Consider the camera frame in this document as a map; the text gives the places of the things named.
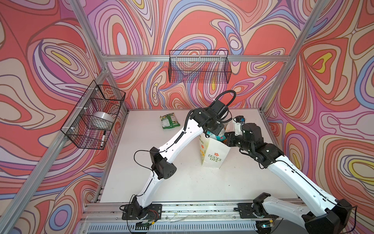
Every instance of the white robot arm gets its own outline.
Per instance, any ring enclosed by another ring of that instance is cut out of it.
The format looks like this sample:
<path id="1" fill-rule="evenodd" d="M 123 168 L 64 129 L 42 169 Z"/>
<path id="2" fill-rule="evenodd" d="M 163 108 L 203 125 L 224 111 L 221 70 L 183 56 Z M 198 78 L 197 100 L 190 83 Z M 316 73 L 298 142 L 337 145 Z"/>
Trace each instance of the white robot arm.
<path id="1" fill-rule="evenodd" d="M 218 98 L 225 93 L 233 93 L 232 100 L 223 104 Z M 222 130 L 223 115 L 228 111 L 228 105 L 234 100 L 236 93 L 228 90 L 220 94 L 216 100 L 206 108 L 191 110 L 186 118 L 184 128 L 181 129 L 165 145 L 150 150 L 152 172 L 141 191 L 135 196 L 124 210 L 123 219 L 132 217 L 141 219 L 150 210 L 152 195 L 157 191 L 160 183 L 171 177 L 176 167 L 173 161 L 179 152 L 196 136 L 210 131 L 216 135 Z M 261 129 L 253 123 L 245 123 L 243 116 L 233 119 L 235 131 L 225 133 L 229 147 L 237 146 L 240 153 L 252 157 L 264 168 L 269 169 L 281 178 L 307 205 L 300 207 L 292 203 L 279 200 L 270 194 L 262 193 L 253 200 L 253 212 L 257 216 L 276 215 L 304 227 L 310 234 L 338 234 L 347 225 L 352 206 L 345 199 L 337 200 L 334 196 L 321 189 L 306 175 L 304 175 L 275 145 L 265 143 Z"/>

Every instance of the colorful wall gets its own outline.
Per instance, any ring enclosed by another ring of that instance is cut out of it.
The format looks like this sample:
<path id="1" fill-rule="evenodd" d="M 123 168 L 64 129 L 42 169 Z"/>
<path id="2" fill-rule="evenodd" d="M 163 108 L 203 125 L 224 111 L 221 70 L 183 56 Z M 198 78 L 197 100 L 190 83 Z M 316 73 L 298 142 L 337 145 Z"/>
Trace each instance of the colorful wall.
<path id="1" fill-rule="evenodd" d="M 361 234 L 374 233 L 373 38 L 373 1 L 331 1 L 266 112 L 291 161 L 358 205 Z"/>
<path id="2" fill-rule="evenodd" d="M 69 1 L 36 2 L 0 0 L 0 214 L 100 72 Z M 287 55 L 314 6 L 313 0 L 80 2 L 102 50 L 112 55 L 219 48 Z M 266 112 L 294 164 L 359 205 L 361 234 L 374 229 L 373 32 L 372 1 L 331 1 Z M 168 63 L 108 65 L 129 108 L 161 109 L 206 106 L 226 89 L 238 93 L 232 107 L 260 107 L 282 64 L 232 62 L 227 85 L 169 84 Z M 65 145 L 13 234 L 73 232 L 122 118 L 103 151 Z"/>
<path id="3" fill-rule="evenodd" d="M 304 1 L 86 1 L 84 10 L 104 54 L 163 55 L 170 49 L 222 49 L 231 55 L 288 55 L 313 6 Z M 130 109 L 206 106 L 234 89 L 232 107 L 258 108 L 281 63 L 233 62 L 228 84 L 169 83 L 168 63 L 108 66 Z"/>
<path id="4" fill-rule="evenodd" d="M 101 69 L 69 1 L 0 0 L 0 215 Z M 103 151 L 71 142 L 18 220 L 16 233 L 71 233 L 93 198 Z"/>

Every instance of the black wire basket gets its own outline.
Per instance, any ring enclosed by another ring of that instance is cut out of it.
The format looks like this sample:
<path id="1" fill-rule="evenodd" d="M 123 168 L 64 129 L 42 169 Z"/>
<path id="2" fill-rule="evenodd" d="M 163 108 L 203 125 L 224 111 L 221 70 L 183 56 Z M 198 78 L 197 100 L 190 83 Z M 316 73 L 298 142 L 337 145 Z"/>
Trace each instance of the black wire basket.
<path id="1" fill-rule="evenodd" d="M 61 131 L 78 148 L 104 149 L 125 100 L 125 95 L 125 92 L 113 86 L 96 84 L 78 117 L 67 127 L 67 130 L 61 129 Z M 100 116 L 102 112 L 106 113 L 106 119 Z"/>
<path id="2" fill-rule="evenodd" d="M 169 82 L 228 83 L 228 50 L 169 50 Z"/>

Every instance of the white table surface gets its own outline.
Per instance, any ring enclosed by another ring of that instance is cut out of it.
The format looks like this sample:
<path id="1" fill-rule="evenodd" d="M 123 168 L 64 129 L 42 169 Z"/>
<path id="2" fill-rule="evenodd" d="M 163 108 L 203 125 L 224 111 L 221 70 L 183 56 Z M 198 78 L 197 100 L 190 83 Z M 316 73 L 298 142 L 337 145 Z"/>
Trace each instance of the white table surface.
<path id="1" fill-rule="evenodd" d="M 160 116 L 172 112 L 181 126 L 163 130 Z M 183 127 L 187 113 L 188 110 L 130 111 L 100 202 L 129 202 L 132 194 L 139 194 L 150 171 L 134 162 L 135 151 L 165 144 Z M 257 109 L 236 109 L 231 113 L 256 123 L 264 141 L 272 143 Z M 153 201 L 248 200 L 262 192 L 277 198 L 297 198 L 280 178 L 267 169 L 261 170 L 237 147 L 230 149 L 220 169 L 203 167 L 198 139 L 193 139 L 174 160 L 177 171 L 162 183 Z M 148 152 L 138 152 L 136 160 L 146 167 L 152 165 Z"/>

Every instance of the white paper bag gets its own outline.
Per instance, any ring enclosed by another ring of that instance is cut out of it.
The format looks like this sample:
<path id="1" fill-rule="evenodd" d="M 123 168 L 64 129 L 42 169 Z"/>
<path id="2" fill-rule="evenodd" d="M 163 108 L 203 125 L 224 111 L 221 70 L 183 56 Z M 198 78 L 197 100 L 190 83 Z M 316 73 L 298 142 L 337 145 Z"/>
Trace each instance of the white paper bag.
<path id="1" fill-rule="evenodd" d="M 201 163 L 205 167 L 220 168 L 230 147 L 213 138 L 206 138 L 204 133 L 200 134 Z"/>

